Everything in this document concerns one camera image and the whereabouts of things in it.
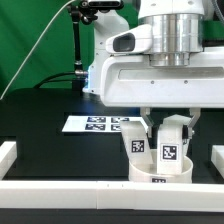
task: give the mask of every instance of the black panel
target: black panel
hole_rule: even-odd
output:
[[[124,34],[114,39],[115,52],[131,52],[135,49],[135,36],[132,33]]]

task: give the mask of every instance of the white robot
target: white robot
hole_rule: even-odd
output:
[[[121,122],[129,179],[181,182],[180,175],[193,166],[186,161],[188,145],[183,145],[183,138],[188,143],[192,138],[200,108],[224,107],[224,48],[202,47],[202,22],[211,17],[214,7],[207,0],[142,0],[137,7],[139,26],[131,30],[116,12],[98,14],[95,61],[84,91],[100,96],[106,106],[141,108],[148,137],[152,137],[151,108],[190,108],[192,118],[171,117],[160,125],[154,159],[143,126]],[[133,151],[133,144],[143,151]],[[139,179],[141,171],[153,176],[143,174]]]

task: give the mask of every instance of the sticker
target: sticker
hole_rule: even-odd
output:
[[[112,117],[111,123],[119,123],[120,121],[130,121],[128,117]]]
[[[131,152],[139,153],[145,151],[145,141],[144,140],[134,140],[131,144]]]
[[[178,145],[162,145],[162,160],[176,161],[178,159]]]
[[[106,117],[88,117],[87,122],[92,123],[105,123]]]
[[[152,183],[161,183],[161,184],[164,184],[164,183],[166,183],[166,179],[153,177],[152,178]]]
[[[87,124],[85,130],[87,131],[105,131],[105,124]]]
[[[119,124],[112,124],[111,131],[121,131],[121,127]]]

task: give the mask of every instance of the green backdrop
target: green backdrop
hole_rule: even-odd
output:
[[[68,0],[0,1],[0,93],[13,77],[55,13]],[[119,12],[137,25],[136,12],[127,5]],[[93,26],[81,24],[81,54],[84,67],[93,60]],[[73,70],[74,43],[71,18],[65,9],[52,24],[9,91],[33,87],[44,78]],[[48,87],[70,87],[51,84]]]

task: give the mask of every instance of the black cable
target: black cable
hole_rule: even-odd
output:
[[[49,76],[46,79],[39,82],[38,84],[36,84],[33,88],[39,89],[40,86],[42,86],[45,82],[50,81],[51,79],[55,79],[55,78],[62,77],[62,76],[67,76],[67,75],[74,75],[75,76],[75,72],[63,72],[63,73],[58,73],[56,75]]]
[[[74,79],[59,79],[59,80],[48,80],[48,81],[45,81],[45,82],[42,82],[40,86],[38,86],[38,88],[36,89],[39,89],[42,85],[46,84],[46,83],[52,83],[52,82],[72,82]]]

